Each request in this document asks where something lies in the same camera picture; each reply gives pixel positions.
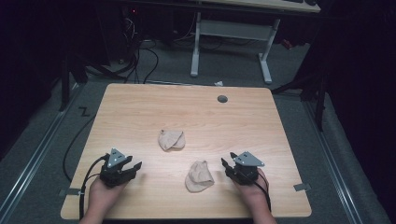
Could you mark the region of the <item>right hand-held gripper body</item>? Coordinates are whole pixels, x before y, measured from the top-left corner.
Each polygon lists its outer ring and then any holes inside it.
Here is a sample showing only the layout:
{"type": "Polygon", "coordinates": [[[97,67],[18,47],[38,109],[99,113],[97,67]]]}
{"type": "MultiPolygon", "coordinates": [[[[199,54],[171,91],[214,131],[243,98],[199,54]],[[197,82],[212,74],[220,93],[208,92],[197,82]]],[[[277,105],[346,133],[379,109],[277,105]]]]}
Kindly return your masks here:
{"type": "Polygon", "coordinates": [[[259,160],[253,154],[245,151],[233,160],[233,175],[229,176],[231,180],[239,185],[246,186],[253,184],[259,176],[257,169],[264,166],[264,162],[259,160]]]}

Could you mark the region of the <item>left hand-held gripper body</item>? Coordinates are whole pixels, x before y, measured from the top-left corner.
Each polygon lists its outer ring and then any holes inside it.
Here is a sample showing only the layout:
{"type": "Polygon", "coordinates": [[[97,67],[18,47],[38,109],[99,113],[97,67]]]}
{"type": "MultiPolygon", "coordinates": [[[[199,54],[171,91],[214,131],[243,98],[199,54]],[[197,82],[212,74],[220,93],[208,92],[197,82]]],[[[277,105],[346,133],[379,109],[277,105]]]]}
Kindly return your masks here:
{"type": "Polygon", "coordinates": [[[100,179],[110,188],[127,183],[133,178],[127,178],[123,169],[119,169],[119,163],[128,156],[125,156],[116,148],[112,148],[109,154],[106,154],[105,164],[101,168],[100,179]]]}

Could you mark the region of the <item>beige sock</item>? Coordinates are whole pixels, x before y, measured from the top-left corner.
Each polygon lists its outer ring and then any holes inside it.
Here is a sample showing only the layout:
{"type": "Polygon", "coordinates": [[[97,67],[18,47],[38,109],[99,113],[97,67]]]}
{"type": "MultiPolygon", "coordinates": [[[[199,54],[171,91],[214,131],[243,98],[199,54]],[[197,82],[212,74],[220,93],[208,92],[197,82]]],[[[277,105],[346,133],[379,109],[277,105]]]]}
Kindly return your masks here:
{"type": "Polygon", "coordinates": [[[163,151],[182,149],[186,145],[185,134],[182,131],[161,130],[158,144],[163,151]]]}
{"type": "Polygon", "coordinates": [[[196,161],[185,178],[185,186],[192,193],[201,192],[214,184],[215,180],[208,169],[207,161],[196,161]]]}

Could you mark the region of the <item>person's left hand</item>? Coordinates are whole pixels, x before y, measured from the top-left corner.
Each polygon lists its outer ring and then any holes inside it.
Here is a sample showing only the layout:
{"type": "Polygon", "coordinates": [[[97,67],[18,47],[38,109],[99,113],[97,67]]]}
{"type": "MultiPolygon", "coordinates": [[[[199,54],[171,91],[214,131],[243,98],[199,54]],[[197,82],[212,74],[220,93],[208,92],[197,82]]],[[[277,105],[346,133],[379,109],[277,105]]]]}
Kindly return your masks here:
{"type": "Polygon", "coordinates": [[[110,188],[99,177],[90,186],[89,204],[111,205],[114,204],[125,189],[126,184],[110,188]]]}

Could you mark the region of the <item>person's right hand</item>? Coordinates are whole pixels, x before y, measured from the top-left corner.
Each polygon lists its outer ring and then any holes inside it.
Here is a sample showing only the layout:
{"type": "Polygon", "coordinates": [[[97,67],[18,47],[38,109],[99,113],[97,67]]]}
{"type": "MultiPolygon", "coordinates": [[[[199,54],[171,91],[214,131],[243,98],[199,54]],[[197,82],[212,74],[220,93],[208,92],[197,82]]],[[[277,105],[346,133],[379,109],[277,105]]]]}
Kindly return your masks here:
{"type": "Polygon", "coordinates": [[[239,190],[241,197],[248,207],[267,206],[267,197],[269,184],[261,169],[257,169],[259,173],[258,179],[250,186],[241,186],[234,182],[234,185],[239,190]]]}

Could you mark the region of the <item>black metal stand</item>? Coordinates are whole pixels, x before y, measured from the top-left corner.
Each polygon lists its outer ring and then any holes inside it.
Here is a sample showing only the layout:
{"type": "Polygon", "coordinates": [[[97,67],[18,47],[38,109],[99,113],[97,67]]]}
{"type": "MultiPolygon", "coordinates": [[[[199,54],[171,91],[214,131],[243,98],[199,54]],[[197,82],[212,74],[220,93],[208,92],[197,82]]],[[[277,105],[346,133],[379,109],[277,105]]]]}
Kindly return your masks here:
{"type": "Polygon", "coordinates": [[[272,90],[272,94],[279,94],[287,90],[300,89],[303,102],[315,100],[314,122],[322,132],[323,111],[325,109],[325,92],[329,71],[325,63],[303,62],[293,81],[272,90]]]}
{"type": "Polygon", "coordinates": [[[67,54],[61,63],[62,101],[61,111],[65,111],[70,101],[70,77],[78,84],[85,84],[88,77],[85,72],[83,58],[77,54],[67,54]]]}

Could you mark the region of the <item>white-legged desk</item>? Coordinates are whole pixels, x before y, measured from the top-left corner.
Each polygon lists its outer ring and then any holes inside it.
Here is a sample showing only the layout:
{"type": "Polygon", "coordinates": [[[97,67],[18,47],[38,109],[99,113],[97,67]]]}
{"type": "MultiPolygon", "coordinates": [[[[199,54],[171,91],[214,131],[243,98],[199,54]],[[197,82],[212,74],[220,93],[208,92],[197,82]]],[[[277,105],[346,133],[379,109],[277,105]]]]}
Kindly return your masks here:
{"type": "MultiPolygon", "coordinates": [[[[203,3],[219,3],[223,5],[259,7],[274,9],[280,12],[306,12],[319,13],[320,7],[316,0],[197,0],[198,5],[203,3]]],[[[216,21],[212,19],[202,19],[201,13],[196,13],[194,49],[191,58],[191,76],[197,77],[199,74],[200,60],[200,38],[202,35],[231,37],[248,40],[264,41],[266,46],[264,51],[258,54],[258,59],[262,69],[262,76],[266,84],[272,83],[271,74],[268,68],[267,57],[272,47],[276,32],[280,24],[280,18],[275,18],[272,25],[248,24],[232,21],[216,21]]]]}

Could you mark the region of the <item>metal floor rail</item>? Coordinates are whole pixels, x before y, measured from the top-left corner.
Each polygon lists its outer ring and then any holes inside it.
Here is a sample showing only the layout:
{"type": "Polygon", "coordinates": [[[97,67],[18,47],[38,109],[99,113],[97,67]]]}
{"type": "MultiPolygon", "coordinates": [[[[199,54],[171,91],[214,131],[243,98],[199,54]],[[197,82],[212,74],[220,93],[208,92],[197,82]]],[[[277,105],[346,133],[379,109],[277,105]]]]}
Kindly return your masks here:
{"type": "Polygon", "coordinates": [[[315,134],[318,138],[320,148],[323,154],[323,158],[325,160],[325,164],[327,166],[329,175],[332,179],[333,185],[335,187],[337,196],[340,200],[341,205],[344,208],[347,219],[350,224],[363,224],[361,219],[361,215],[356,207],[356,204],[352,198],[351,192],[345,179],[343,178],[340,169],[337,165],[337,162],[332,154],[330,145],[325,137],[323,131],[318,128],[318,125],[315,121],[315,111],[314,107],[308,102],[302,102],[305,113],[309,117],[310,123],[315,131],[315,134]]]}
{"type": "Polygon", "coordinates": [[[61,107],[61,97],[52,97],[30,119],[16,143],[0,162],[0,224],[7,224],[50,150],[55,134],[84,84],[74,84],[70,101],[61,107]]]}

